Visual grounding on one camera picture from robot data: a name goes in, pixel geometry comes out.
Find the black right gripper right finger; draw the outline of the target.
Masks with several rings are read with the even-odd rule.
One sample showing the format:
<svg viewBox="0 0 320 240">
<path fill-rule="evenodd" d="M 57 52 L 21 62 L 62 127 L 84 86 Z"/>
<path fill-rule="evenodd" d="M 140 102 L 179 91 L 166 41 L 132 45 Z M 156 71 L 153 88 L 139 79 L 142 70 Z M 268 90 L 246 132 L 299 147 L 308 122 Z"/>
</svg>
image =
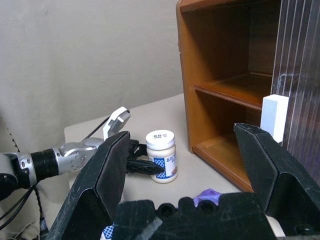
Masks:
<svg viewBox="0 0 320 240">
<path fill-rule="evenodd" d="M 303 165 L 258 126 L 235 123 L 242 161 L 265 213 L 282 227 L 320 225 L 320 187 Z"/>
</svg>

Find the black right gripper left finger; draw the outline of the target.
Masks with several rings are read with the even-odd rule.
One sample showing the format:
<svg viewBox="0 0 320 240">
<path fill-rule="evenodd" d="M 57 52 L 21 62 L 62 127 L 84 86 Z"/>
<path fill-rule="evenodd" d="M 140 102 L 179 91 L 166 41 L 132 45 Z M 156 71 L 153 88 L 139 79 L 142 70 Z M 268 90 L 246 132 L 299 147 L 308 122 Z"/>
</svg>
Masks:
<svg viewBox="0 0 320 240">
<path fill-rule="evenodd" d="M 107 138 L 78 173 L 46 237 L 48 240 L 99 240 L 112 225 L 127 171 L 130 133 Z"/>
</svg>

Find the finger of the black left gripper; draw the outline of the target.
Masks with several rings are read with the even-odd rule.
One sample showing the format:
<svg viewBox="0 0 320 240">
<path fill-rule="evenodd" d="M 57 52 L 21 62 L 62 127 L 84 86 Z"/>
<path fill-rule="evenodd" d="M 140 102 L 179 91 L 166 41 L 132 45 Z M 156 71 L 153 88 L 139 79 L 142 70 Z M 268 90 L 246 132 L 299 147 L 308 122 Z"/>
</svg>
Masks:
<svg viewBox="0 0 320 240">
<path fill-rule="evenodd" d="M 148 160 L 132 160 L 127 162 L 126 171 L 143 175 L 157 175 L 163 173 L 165 168 Z"/>
</svg>

